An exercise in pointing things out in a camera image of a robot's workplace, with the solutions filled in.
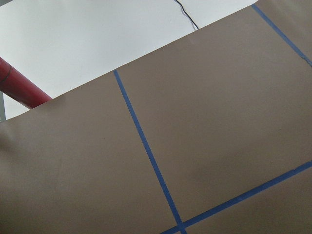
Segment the brown paper table cover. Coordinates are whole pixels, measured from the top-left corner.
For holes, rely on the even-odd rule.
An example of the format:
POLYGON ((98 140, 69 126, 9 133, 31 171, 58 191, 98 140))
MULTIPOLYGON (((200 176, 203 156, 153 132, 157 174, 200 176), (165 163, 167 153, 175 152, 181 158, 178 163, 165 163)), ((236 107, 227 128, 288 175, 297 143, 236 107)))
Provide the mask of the brown paper table cover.
POLYGON ((312 3, 260 0, 0 125, 3 234, 309 234, 312 3))

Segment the red cylinder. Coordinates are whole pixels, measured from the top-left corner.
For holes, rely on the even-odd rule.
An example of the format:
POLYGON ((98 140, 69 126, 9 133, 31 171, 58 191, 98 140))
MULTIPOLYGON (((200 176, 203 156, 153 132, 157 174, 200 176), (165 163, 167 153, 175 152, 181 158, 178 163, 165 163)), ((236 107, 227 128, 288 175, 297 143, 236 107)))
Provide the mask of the red cylinder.
POLYGON ((0 58, 0 90, 28 109, 52 100, 49 95, 2 58, 0 58))

